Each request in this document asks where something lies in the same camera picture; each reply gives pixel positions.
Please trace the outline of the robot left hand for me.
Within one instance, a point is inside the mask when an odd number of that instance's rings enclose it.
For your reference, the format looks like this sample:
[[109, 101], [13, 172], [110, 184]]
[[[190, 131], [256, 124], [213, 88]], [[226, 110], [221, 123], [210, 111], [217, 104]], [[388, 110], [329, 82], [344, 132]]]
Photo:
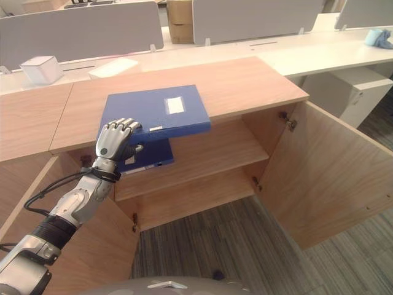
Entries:
[[131, 145], [128, 140], [141, 124], [132, 118], [113, 120], [103, 126], [96, 141], [96, 160], [93, 167], [103, 169], [109, 163], [118, 163], [134, 157], [143, 145]]

